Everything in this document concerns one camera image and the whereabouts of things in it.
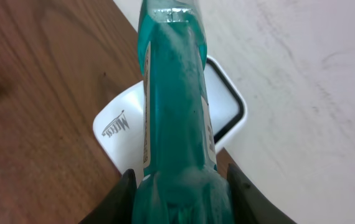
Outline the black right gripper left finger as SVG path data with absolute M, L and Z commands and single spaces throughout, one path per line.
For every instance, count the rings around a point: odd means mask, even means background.
M 135 172 L 128 169 L 106 197 L 79 224 L 131 224 L 136 191 Z

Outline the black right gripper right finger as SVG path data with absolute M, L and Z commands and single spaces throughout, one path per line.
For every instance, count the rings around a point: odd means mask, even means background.
M 295 224 L 274 206 L 235 164 L 228 166 L 227 181 L 231 189 L 236 223 Z

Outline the teal deodorant bottle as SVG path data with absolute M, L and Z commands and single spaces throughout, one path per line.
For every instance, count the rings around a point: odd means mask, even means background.
M 217 173 L 196 1 L 144 0 L 138 25 L 144 84 L 143 172 L 133 223 L 233 223 Z

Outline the white barcode scanner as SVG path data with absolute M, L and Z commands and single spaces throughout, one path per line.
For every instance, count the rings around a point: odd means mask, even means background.
M 248 107 L 220 63 L 210 55 L 204 70 L 215 152 L 245 126 Z M 140 81 L 114 97 L 93 121 L 93 132 L 118 171 L 143 178 L 144 86 Z

